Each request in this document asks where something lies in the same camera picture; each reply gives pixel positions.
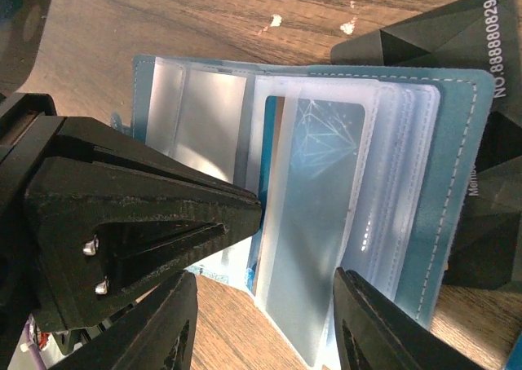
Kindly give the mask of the blue card with grey stripe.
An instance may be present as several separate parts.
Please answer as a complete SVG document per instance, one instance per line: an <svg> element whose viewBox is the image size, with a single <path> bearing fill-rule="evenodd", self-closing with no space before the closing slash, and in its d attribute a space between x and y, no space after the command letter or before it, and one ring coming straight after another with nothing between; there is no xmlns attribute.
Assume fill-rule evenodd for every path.
<svg viewBox="0 0 522 370"><path fill-rule="evenodd" d="M259 199L279 220L252 238L246 287L324 289L341 252L366 107L346 95L301 98L294 120L282 122L283 95L264 102Z"/></svg>

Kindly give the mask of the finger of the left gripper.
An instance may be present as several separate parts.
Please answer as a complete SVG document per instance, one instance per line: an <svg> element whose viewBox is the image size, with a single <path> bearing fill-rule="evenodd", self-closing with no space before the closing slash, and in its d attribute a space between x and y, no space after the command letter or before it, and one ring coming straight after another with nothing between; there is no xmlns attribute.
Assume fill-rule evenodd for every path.
<svg viewBox="0 0 522 370"><path fill-rule="evenodd" d="M30 193L24 211L40 248L34 317L46 332L100 323L185 267L252 236L262 214L251 194Z"/></svg>
<svg viewBox="0 0 522 370"><path fill-rule="evenodd" d="M260 206L252 192L191 169L94 118L38 115L35 120L16 145L9 134L21 117L1 119L1 201L17 193L42 157L57 155L181 181Z"/></svg>

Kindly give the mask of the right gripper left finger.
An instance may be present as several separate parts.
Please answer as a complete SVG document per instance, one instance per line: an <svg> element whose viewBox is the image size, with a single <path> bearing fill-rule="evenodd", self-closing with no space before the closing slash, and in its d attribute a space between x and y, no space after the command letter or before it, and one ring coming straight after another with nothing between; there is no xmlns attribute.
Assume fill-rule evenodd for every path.
<svg viewBox="0 0 522 370"><path fill-rule="evenodd" d="M197 281L182 271L54 369L190 369Z"/></svg>

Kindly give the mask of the teal leather card holder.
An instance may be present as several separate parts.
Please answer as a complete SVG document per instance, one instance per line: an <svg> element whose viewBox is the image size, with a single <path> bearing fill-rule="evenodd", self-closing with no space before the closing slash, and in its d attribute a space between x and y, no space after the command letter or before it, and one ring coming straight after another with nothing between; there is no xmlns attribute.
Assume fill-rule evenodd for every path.
<svg viewBox="0 0 522 370"><path fill-rule="evenodd" d="M479 69L137 55L128 135L255 193L255 233L190 269L249 290L310 368L340 366L333 280L354 270L423 327L493 101Z"/></svg>

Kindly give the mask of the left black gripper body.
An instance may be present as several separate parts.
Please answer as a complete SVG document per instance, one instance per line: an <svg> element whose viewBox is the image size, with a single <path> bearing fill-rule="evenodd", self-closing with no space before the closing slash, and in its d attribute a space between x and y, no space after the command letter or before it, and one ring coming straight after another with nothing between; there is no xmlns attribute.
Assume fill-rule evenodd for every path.
<svg viewBox="0 0 522 370"><path fill-rule="evenodd" d="M1 101L1 368L11 362L29 314L38 307L34 293L37 245L24 216L24 194L38 158L57 124L24 134L37 118L54 116L49 94L14 93Z"/></svg>

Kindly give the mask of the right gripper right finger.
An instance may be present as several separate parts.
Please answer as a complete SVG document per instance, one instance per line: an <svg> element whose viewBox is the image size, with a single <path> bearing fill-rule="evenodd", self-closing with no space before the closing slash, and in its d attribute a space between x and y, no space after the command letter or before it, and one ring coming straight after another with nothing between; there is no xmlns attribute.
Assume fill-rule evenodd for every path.
<svg viewBox="0 0 522 370"><path fill-rule="evenodd" d="M355 271L334 274L334 326L342 369L476 369Z"/></svg>

